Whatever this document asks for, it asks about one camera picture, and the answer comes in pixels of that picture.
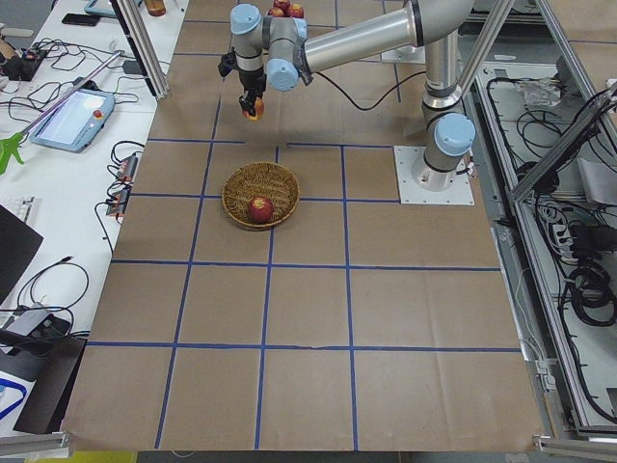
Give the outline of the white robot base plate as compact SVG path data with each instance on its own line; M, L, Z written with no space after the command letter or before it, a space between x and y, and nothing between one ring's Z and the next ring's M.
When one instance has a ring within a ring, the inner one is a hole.
M399 201L415 205L472 206L470 177L463 159L454 171L439 173L425 163L425 147L394 146Z

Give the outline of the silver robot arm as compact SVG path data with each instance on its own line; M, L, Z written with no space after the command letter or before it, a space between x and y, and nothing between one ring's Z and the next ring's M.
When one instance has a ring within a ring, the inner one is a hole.
M311 38L306 21L292 11L262 14L255 5L239 4L230 12L230 50L218 71L221 76L237 72L243 87L239 104L244 116L255 120L268 87L289 92L325 69L405 45L423 49L428 139L411 175L418 186L441 192L453 184L475 137L457 74L458 29L471 8L470 1L407 1L396 11Z

